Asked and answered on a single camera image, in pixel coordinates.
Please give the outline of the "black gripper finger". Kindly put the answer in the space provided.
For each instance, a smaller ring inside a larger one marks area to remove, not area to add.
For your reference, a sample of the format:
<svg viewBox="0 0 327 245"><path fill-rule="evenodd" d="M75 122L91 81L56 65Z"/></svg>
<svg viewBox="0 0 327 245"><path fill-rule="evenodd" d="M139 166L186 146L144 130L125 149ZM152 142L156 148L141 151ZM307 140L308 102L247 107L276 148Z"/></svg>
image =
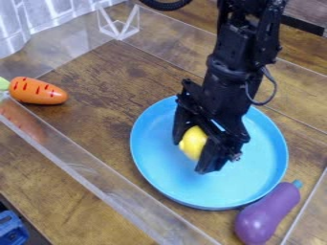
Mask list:
<svg viewBox="0 0 327 245"><path fill-rule="evenodd" d="M227 162L235 162L243 154L243 142L226 132L206 131L207 140L200 150L195 171L207 174L220 171Z"/></svg>
<svg viewBox="0 0 327 245"><path fill-rule="evenodd" d="M194 113L184 107L177 106L172 125L172 141L175 145L179 145L186 132L192 126L195 126Z"/></svg>

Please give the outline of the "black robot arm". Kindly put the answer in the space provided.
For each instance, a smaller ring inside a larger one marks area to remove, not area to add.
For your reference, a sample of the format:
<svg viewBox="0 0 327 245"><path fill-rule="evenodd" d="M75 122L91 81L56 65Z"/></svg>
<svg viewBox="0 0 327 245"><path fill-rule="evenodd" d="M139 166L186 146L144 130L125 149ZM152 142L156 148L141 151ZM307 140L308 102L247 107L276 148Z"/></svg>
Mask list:
<svg viewBox="0 0 327 245"><path fill-rule="evenodd" d="M287 0L219 0L219 33L215 50L207 57L207 72L200 84L182 81L172 127L172 139L182 142L198 126L207 134L195 171L218 171L242 155L251 140L242 118L264 78L276 62L283 9Z"/></svg>

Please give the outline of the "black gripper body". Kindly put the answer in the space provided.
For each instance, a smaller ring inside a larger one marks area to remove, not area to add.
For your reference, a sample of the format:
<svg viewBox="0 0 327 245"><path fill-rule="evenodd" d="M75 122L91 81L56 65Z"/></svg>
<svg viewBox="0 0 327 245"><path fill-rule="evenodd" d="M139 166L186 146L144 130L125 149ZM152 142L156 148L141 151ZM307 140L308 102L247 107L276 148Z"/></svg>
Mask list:
<svg viewBox="0 0 327 245"><path fill-rule="evenodd" d="M208 56L203 83L196 84L188 78L182 81L177 106L194 113L195 125L204 132L226 132L244 144L251 137L242 118L254 104L262 79L260 70L231 70Z"/></svg>

